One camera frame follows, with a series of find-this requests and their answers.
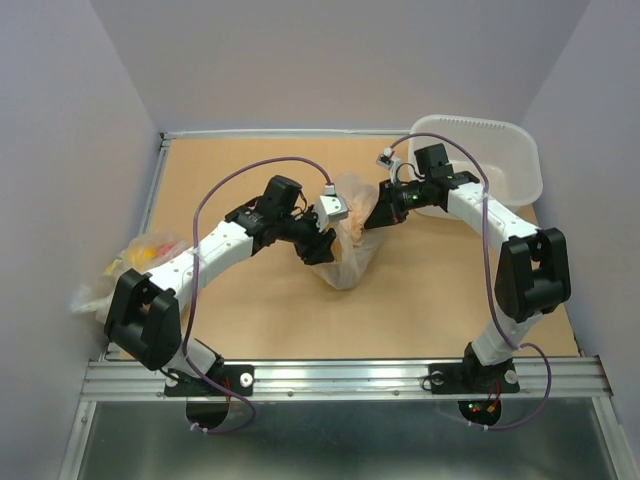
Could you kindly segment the translucent banana-print plastic bag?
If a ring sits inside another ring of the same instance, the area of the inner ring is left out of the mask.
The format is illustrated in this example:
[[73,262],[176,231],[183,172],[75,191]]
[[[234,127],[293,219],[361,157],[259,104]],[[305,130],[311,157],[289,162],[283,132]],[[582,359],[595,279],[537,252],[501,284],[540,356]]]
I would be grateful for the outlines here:
[[362,280],[382,241],[382,230],[365,230],[364,224],[378,201],[379,191],[361,176],[345,172],[335,180],[336,191],[348,207],[348,217],[332,225],[336,240],[334,261],[313,267],[313,271],[338,291],[355,288]]

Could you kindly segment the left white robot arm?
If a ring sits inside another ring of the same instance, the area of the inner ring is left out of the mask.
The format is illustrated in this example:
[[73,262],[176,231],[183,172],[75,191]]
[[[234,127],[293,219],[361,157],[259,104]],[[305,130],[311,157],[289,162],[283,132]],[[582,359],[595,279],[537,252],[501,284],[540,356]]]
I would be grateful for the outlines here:
[[222,357],[191,337],[199,292],[230,267],[277,241],[289,242],[304,264],[334,259],[334,223],[348,215],[332,184],[302,211],[299,183],[272,177],[264,192],[228,213],[191,248],[144,273],[129,269],[117,279],[104,332],[150,371],[187,375],[199,393],[222,391]]

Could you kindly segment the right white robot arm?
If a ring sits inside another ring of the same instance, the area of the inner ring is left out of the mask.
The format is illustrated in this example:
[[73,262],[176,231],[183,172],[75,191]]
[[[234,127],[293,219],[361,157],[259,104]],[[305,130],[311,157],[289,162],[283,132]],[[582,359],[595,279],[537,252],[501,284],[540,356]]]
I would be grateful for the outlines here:
[[435,393],[481,393],[493,385],[518,389],[513,355],[529,330],[569,299],[571,283],[566,239],[541,229],[503,206],[487,183],[468,171],[455,171],[443,144],[416,151],[414,180],[398,178],[401,162],[386,148],[377,163],[389,171],[364,227],[373,230],[404,222],[412,210],[439,207],[466,223],[482,239],[482,251],[499,254],[495,272],[485,273],[491,318],[469,343],[463,359],[431,368]]

